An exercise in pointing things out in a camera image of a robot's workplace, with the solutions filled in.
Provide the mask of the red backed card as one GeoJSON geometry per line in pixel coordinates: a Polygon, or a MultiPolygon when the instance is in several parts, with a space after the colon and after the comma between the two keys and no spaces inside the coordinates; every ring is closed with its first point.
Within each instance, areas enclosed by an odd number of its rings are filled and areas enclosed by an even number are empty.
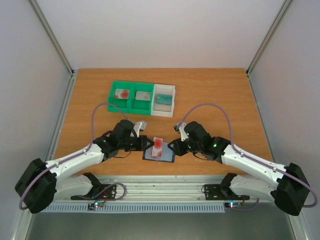
{"type": "Polygon", "coordinates": [[[163,151],[163,139],[160,137],[153,138],[154,145],[152,147],[151,156],[161,157],[163,151]]]}

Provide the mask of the dark blue card holder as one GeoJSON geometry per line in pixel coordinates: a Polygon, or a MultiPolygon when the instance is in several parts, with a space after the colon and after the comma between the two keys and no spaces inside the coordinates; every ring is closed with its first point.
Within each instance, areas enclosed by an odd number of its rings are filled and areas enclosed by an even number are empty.
{"type": "Polygon", "coordinates": [[[161,156],[153,156],[152,155],[153,147],[148,148],[143,152],[142,159],[147,161],[157,161],[157,162],[165,162],[165,163],[174,163],[175,162],[175,154],[171,149],[168,148],[168,143],[165,142],[162,145],[162,154],[161,156]]]}

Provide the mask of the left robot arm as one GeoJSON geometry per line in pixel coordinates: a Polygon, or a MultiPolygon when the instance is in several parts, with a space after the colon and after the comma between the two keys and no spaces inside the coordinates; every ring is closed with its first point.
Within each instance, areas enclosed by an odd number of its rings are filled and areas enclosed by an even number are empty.
{"type": "Polygon", "coordinates": [[[141,134],[146,126],[145,121],[132,123],[122,119],[113,130],[74,153],[46,162],[34,159],[14,187],[20,197],[19,209],[36,214],[66,196],[96,199],[101,193],[100,182],[91,173],[76,178],[72,175],[116,157],[120,150],[128,153],[148,150],[154,142],[141,134]]]}

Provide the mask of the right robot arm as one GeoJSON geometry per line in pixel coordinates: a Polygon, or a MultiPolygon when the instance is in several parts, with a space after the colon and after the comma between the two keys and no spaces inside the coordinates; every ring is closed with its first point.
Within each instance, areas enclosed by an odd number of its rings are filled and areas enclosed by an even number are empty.
{"type": "Polygon", "coordinates": [[[292,216],[298,216],[305,207],[310,185],[297,164],[285,166],[238,149],[228,139],[211,136],[196,121],[182,123],[175,130],[180,138],[167,146],[176,156],[200,153],[206,160],[235,167],[253,176],[249,179],[235,173],[227,174],[220,184],[225,198],[245,195],[268,200],[292,216]]]}

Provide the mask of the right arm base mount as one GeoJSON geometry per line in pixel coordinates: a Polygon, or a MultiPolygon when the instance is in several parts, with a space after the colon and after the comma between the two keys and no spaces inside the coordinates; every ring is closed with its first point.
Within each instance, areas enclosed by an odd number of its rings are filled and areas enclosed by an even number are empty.
{"type": "Polygon", "coordinates": [[[233,192],[224,194],[219,184],[205,184],[201,187],[206,201],[242,201],[249,200],[248,195],[236,195],[233,192]]]}

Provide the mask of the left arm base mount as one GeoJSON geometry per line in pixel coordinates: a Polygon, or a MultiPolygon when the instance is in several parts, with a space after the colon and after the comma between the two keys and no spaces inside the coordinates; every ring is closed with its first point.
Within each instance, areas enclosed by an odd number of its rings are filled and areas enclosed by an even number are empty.
{"type": "Polygon", "coordinates": [[[100,184],[94,185],[92,189],[85,195],[71,196],[71,200],[114,200],[117,191],[116,184],[100,184]]]}

